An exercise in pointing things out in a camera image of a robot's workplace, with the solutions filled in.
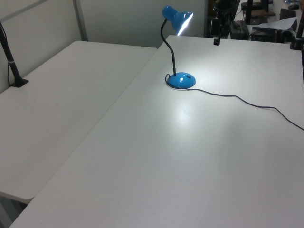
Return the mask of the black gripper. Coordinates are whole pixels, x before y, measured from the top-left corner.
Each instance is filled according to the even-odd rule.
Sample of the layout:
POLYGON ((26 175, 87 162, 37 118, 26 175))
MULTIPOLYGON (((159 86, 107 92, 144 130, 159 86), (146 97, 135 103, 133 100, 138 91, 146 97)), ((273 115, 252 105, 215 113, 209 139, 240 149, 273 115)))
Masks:
POLYGON ((220 36, 221 36, 221 21, 218 18, 213 18, 211 20, 211 36, 214 38, 213 45, 220 45, 220 36))

